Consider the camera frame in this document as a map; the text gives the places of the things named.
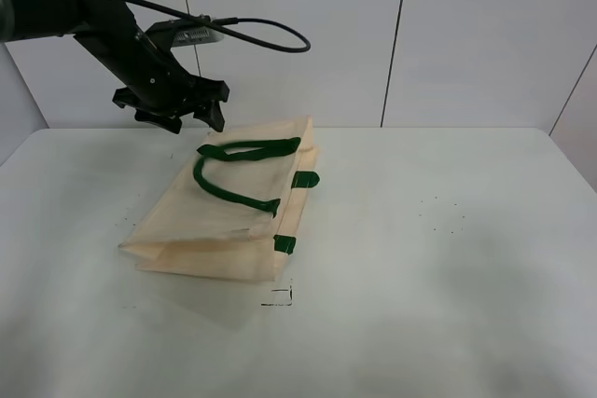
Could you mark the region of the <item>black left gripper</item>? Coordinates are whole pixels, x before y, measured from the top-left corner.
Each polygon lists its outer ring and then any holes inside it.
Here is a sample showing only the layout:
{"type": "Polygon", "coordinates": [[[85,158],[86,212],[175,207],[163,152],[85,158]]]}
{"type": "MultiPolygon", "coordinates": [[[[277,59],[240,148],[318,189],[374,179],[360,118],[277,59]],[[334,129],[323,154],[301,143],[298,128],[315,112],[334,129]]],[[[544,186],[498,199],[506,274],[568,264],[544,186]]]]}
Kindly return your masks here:
{"type": "Polygon", "coordinates": [[[125,87],[117,90],[113,102],[136,109],[137,122],[179,133],[179,117],[192,114],[210,129],[224,130],[221,104],[229,97],[226,83],[192,75],[170,49],[156,46],[146,32],[137,34],[118,54],[117,63],[117,77],[125,87]]]}

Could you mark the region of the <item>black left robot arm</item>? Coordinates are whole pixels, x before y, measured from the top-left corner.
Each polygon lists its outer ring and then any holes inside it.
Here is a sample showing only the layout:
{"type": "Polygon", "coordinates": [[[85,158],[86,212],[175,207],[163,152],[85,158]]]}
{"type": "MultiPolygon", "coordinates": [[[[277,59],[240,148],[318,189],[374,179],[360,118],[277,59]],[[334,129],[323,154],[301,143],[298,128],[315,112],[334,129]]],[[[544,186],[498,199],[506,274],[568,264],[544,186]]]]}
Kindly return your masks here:
{"type": "Polygon", "coordinates": [[[215,131],[225,127],[220,105],[229,87],[191,74],[172,53],[182,34],[200,28],[176,19],[142,30],[124,0],[1,0],[2,41],[71,35],[122,82],[115,105],[171,133],[179,133],[186,115],[215,131]]]}

